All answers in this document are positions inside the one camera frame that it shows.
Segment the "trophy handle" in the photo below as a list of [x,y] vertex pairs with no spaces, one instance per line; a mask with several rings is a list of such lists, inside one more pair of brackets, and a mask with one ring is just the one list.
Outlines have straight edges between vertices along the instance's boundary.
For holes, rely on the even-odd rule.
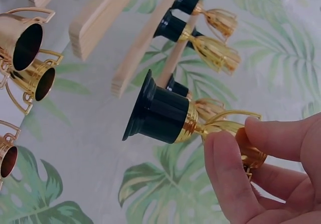
[[3,89],[5,84],[7,83],[10,74],[8,73],[9,64],[5,61],[3,57],[0,56],[0,73],[4,76],[0,81],[0,89]]
[[11,93],[10,88],[9,88],[9,86],[8,86],[8,83],[6,83],[6,90],[7,90],[7,93],[8,93],[8,95],[9,95],[9,97],[11,98],[12,102],[14,102],[14,104],[16,105],[16,107],[17,107],[18,109],[20,109],[20,111],[23,112],[25,115],[28,115],[28,114],[30,113],[30,110],[31,110],[32,106],[33,106],[33,104],[32,104],[32,101],[33,101],[33,100],[32,100],[32,98],[31,98],[31,96],[30,96],[29,94],[27,94],[26,92],[24,92],[24,94],[23,94],[23,101],[24,101],[25,104],[28,105],[27,108],[24,109],[24,108],[18,103],[18,101],[15,99],[15,97],[13,96],[13,94]]
[[8,122],[6,122],[6,121],[3,121],[3,120],[0,120],[0,124],[2,124],[2,125],[4,125],[4,126],[7,126],[7,127],[9,127],[9,128],[12,128],[13,130],[16,131],[14,135],[11,134],[11,133],[6,133],[6,134],[4,135],[4,139],[5,139],[5,140],[7,140],[10,144],[12,144],[12,142],[13,142],[14,140],[17,140],[17,139],[18,139],[18,136],[19,136],[20,131],[21,131],[20,128],[18,128],[17,126],[15,126],[15,125],[13,125],[13,124],[10,124],[10,123],[8,123]]
[[47,13],[48,14],[47,18],[43,18],[43,17],[34,17],[33,18],[34,21],[38,21],[38,22],[40,22],[42,24],[48,23],[51,20],[51,18],[55,15],[55,12],[53,10],[49,10],[49,9],[45,9],[45,8],[38,8],[38,7],[21,7],[21,8],[10,10],[10,11],[8,11],[6,13],[7,14],[12,14],[12,13],[16,13],[16,12],[42,12],[42,13]]
[[54,52],[54,51],[40,49],[39,52],[57,57],[57,60],[47,59],[45,61],[45,63],[49,64],[50,66],[54,66],[54,67],[58,66],[60,64],[61,60],[64,58],[64,56],[62,54],[60,54],[58,52]]
[[222,118],[222,117],[225,117],[227,115],[248,115],[248,116],[253,116],[253,117],[257,117],[259,120],[262,119],[262,115],[259,115],[257,113],[254,113],[254,112],[249,112],[249,111],[244,111],[244,110],[227,110],[227,111],[224,111],[224,112],[221,112],[215,116],[213,116],[212,118],[210,118],[206,124],[210,124],[210,123],[213,123],[215,122],[216,120]]

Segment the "black plastic base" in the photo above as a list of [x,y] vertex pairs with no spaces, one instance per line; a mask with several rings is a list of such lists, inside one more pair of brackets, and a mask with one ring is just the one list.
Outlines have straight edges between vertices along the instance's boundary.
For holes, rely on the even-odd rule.
[[175,0],[171,9],[177,9],[191,15],[200,0]]
[[183,97],[187,97],[187,94],[189,93],[189,89],[187,87],[175,81],[173,74],[167,83],[166,89]]
[[188,108],[187,98],[156,86],[149,70],[122,140],[140,133],[172,144],[181,132]]

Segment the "trophy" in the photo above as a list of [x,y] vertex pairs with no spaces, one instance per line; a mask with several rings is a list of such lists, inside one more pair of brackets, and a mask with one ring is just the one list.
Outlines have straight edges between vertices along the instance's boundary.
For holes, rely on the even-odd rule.
[[193,100],[192,93],[187,87],[175,81],[173,74],[170,76],[170,79],[166,85],[166,89],[172,91],[176,94],[179,94],[183,97],[186,97],[196,108],[196,111],[204,121],[207,121],[214,117],[215,115],[225,111],[225,105],[223,102],[212,99],[212,98],[200,98]]
[[11,174],[17,161],[18,149],[13,145],[13,142],[18,138],[20,129],[5,121],[0,120],[0,124],[15,131],[14,134],[6,133],[4,136],[0,136],[0,177],[6,178]]
[[224,43],[191,29],[186,22],[173,16],[168,10],[160,22],[154,37],[163,36],[173,42],[189,41],[187,46],[193,49],[199,57],[214,71],[221,70],[232,75],[238,67],[241,58],[238,52],[227,47]]
[[18,103],[8,83],[5,84],[9,97],[25,115],[30,112],[33,106],[33,100],[41,101],[48,95],[55,80],[56,70],[54,67],[59,65],[63,59],[63,55],[57,52],[44,49],[40,49],[39,52],[56,56],[57,59],[47,59],[42,62],[36,58],[32,64],[23,71],[15,71],[13,68],[9,68],[11,80],[24,91],[22,99],[27,105],[26,108],[23,108]]
[[[29,19],[13,15],[23,11],[47,13],[48,17]],[[9,69],[19,72],[31,65],[42,43],[42,24],[49,22],[54,14],[52,10],[36,7],[17,8],[0,14],[0,73],[4,76],[0,89],[10,77]]]
[[[203,14],[209,29],[222,42],[226,42],[237,27],[235,14],[223,9],[206,11],[201,0],[175,0],[172,9],[178,9],[188,15]],[[220,37],[214,29],[218,30],[222,36]]]
[[228,115],[241,114],[261,119],[261,115],[243,110],[227,110],[200,123],[195,105],[186,97],[156,86],[149,70],[135,106],[128,121],[122,140],[129,136],[142,134],[153,139],[172,144],[188,140],[198,134],[204,141],[211,132],[226,130],[238,142],[244,170],[251,179],[251,169],[259,168],[267,155],[252,146],[246,136],[244,125],[221,120]]

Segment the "mini trophy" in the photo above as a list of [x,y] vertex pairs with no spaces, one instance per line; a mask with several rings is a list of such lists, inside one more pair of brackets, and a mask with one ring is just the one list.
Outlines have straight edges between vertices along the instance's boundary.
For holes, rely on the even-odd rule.
[[223,102],[212,98],[200,98],[193,101],[192,93],[187,87],[175,81],[173,74],[166,85],[166,89],[172,91],[180,96],[186,97],[192,104],[194,104],[199,118],[208,121],[215,115],[225,111]]
[[[222,42],[226,42],[237,27],[235,14],[223,9],[206,11],[203,9],[201,0],[175,0],[172,9],[178,9],[188,15],[203,14],[209,29]],[[220,37],[214,29],[218,30],[222,36]]]
[[261,119],[261,115],[243,110],[228,110],[215,115],[204,124],[198,120],[195,105],[186,97],[156,86],[149,70],[128,121],[122,140],[142,134],[168,144],[188,140],[198,134],[204,141],[211,132],[226,130],[235,136],[240,147],[244,170],[251,179],[251,169],[259,168],[267,155],[249,143],[244,126],[220,120],[228,115],[241,114]]
[[[13,15],[16,12],[31,11],[47,13],[46,19],[32,19]],[[10,77],[9,69],[16,72],[25,70],[35,59],[43,39],[42,24],[47,23],[55,12],[36,7],[17,8],[0,14],[0,89]]]
[[194,31],[186,22],[167,11],[160,22],[154,37],[163,36],[173,42],[189,41],[199,57],[214,71],[221,70],[232,75],[241,59],[238,52],[222,42]]
[[15,133],[6,133],[4,136],[0,136],[0,190],[2,186],[1,179],[8,177],[17,161],[18,149],[13,145],[13,142],[17,140],[20,129],[8,122],[1,121],[0,124],[12,128]]
[[23,108],[18,103],[10,91],[8,83],[6,83],[6,90],[17,108],[25,115],[30,112],[33,106],[33,100],[41,101],[48,95],[55,80],[56,70],[54,67],[59,65],[63,59],[63,55],[57,52],[44,49],[40,49],[39,52],[56,56],[57,60],[47,59],[42,62],[36,58],[32,64],[23,71],[15,71],[13,68],[9,69],[11,80],[24,91],[22,98],[27,107]]

